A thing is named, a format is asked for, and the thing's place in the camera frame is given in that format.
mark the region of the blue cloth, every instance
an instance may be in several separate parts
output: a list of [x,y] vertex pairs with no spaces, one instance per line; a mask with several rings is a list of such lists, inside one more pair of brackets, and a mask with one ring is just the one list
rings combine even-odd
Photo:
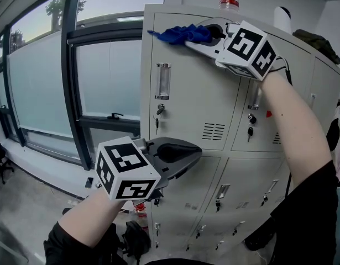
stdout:
[[198,43],[202,41],[212,41],[210,31],[202,25],[198,27],[193,24],[183,27],[177,26],[171,29],[166,29],[161,34],[152,30],[148,30],[148,33],[155,35],[158,39],[170,44],[184,44],[185,41]]

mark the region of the locker door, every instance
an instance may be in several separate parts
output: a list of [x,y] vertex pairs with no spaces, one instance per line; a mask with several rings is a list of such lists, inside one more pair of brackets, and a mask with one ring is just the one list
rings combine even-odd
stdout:
[[340,91],[340,75],[316,58],[310,89],[310,107],[327,133]]
[[[154,30],[197,24],[206,17],[155,14]],[[155,99],[156,63],[171,64],[168,100]],[[231,123],[240,77],[217,67],[213,60],[184,46],[153,38],[150,89],[150,138],[168,136],[189,141],[203,149],[222,150]],[[158,104],[165,105],[156,134]]]
[[190,237],[196,216],[152,209],[153,245],[159,248],[183,248]]
[[225,242],[226,247],[240,243],[246,218],[245,214],[203,216],[191,235],[190,248],[215,250],[221,241]]
[[[273,41],[279,54],[287,58],[291,71],[292,85],[298,94],[306,99],[305,92],[309,82],[308,76],[311,75],[311,54],[281,38],[277,38],[272,35],[270,35],[269,38]],[[282,60],[278,60],[274,63],[275,68],[282,67],[283,65],[284,62]],[[285,70],[281,70],[280,73],[286,77]],[[247,108],[251,92],[253,91],[252,88],[253,81],[250,81],[245,106],[232,150],[281,152],[280,138],[275,126],[274,115],[270,115],[268,105],[264,97],[261,98],[258,110],[250,110]],[[253,136],[249,141],[247,141],[247,130],[249,124],[248,114],[250,113],[254,114],[257,118],[257,122],[252,125],[254,130]]]
[[280,158],[230,158],[206,213],[216,213],[221,194],[221,214],[259,208],[280,165]]
[[209,190],[219,157],[201,157],[200,161],[178,179],[169,181],[163,189],[159,209],[198,213]]

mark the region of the sky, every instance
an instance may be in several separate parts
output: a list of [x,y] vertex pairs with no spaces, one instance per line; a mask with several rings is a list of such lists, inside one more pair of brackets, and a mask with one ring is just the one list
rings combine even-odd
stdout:
[[[46,33],[51,27],[51,16],[47,16],[45,7],[51,0],[38,6],[12,26],[12,31],[20,30],[23,39],[29,40]],[[100,15],[141,11],[145,4],[162,4],[164,0],[86,0],[85,8],[77,16],[77,21]]]

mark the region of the forearm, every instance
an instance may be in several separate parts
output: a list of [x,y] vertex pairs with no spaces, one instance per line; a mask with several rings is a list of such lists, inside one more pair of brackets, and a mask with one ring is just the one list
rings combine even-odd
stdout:
[[332,159],[326,137],[310,107],[281,75],[268,74],[261,89],[297,186]]
[[59,225],[73,238],[91,248],[95,247],[107,231],[124,201],[111,201],[103,188],[98,189],[68,211]]

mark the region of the ventilation slot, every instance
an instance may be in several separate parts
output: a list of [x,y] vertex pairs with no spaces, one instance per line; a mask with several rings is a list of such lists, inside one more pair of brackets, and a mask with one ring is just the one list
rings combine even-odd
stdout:
[[202,139],[206,140],[222,140],[225,130],[225,125],[205,123]]
[[248,204],[249,204],[249,201],[240,202],[239,204],[237,204],[236,209],[246,208]]
[[279,135],[278,132],[275,133],[274,140],[273,140],[272,144],[281,144],[280,135]]
[[275,201],[275,203],[281,203],[284,200],[285,197],[278,197]]
[[185,210],[197,210],[199,207],[198,203],[186,203]]

